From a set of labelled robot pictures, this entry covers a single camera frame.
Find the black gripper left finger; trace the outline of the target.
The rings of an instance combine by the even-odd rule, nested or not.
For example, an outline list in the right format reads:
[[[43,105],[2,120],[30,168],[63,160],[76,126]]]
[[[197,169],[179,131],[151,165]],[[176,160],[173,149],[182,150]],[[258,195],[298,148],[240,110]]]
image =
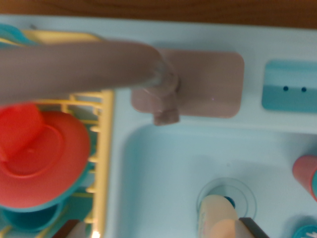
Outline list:
[[[57,232],[56,238],[85,238],[86,226],[79,220],[68,220]]]

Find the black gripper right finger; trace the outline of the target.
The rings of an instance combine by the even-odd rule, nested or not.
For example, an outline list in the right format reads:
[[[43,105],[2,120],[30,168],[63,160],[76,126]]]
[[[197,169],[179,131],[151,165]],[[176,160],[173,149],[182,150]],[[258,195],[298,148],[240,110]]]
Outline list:
[[[235,221],[236,238],[269,238],[252,218],[239,218]]]

